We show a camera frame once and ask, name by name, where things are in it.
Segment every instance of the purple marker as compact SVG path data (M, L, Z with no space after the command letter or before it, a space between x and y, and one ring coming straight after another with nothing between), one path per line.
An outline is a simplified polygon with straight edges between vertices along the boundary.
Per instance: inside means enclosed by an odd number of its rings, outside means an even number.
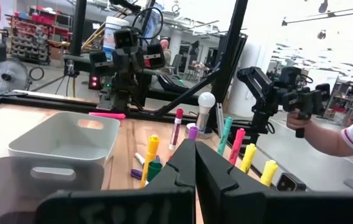
M141 180L142 172L137 169L131 169L131 177Z
M196 126L192 126L189 129L189 139L195 140L198 133L199 133L199 129Z

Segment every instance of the yellow highlighter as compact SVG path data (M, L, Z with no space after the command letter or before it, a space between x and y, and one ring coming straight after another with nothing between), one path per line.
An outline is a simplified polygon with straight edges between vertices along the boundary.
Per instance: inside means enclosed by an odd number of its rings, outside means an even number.
M152 135L149 138L148 150L146 153L146 159L144 160L143 173L141 176L140 187L143 188L146 185L147 173L149 169L149 163L155 160L157 155L157 149L159 144L159 138L156 135Z
M270 187L271 180L273 179L273 176L275 175L275 172L278 168L278 165L276 164L276 161L268 161L265 164L265 170L263 171L263 174L261 176L261 183L267 187Z
M247 148L245 149L245 154L243 161L241 162L240 170L242 170L246 174L250 170L252 159L256 151L257 147L252 143L247 145Z

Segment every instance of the green marker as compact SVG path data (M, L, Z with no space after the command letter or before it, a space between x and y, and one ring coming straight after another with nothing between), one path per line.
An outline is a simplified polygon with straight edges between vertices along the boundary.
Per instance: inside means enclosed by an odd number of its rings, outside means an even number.
M157 176L157 174L161 171L162 164L158 160L153 160L149 163L149 170L147 173L147 181L150 182Z
M220 142L218 146L218 154L221 156L224 155L227 138L230 132L230 127L232 127L232 123L233 123L233 119L231 117L226 118L224 131L222 132L222 137L220 138Z

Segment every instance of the pink highlighter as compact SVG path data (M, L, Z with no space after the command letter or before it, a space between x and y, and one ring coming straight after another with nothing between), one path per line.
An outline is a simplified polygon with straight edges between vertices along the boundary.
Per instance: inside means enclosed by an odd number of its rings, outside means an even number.
M240 128L237 130L236 138L234 139L232 151L230 153L230 157L228 161L235 165L238 157L238 153L240 152L241 144L243 143L243 138L245 136L245 130Z
M115 113L97 113L97 112L89 112L91 116L101 116L105 118L114 118L114 119L125 119L125 114L115 114Z

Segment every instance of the teal highlighter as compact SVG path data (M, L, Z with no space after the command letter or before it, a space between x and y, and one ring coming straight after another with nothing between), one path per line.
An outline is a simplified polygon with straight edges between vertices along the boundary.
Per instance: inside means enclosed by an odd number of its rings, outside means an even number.
M222 132L222 137L220 138L219 146L218 146L218 154L223 156L226 143L227 143L227 137L230 132L230 127L232 127L233 119L231 117L226 118L225 122L225 127L224 131Z

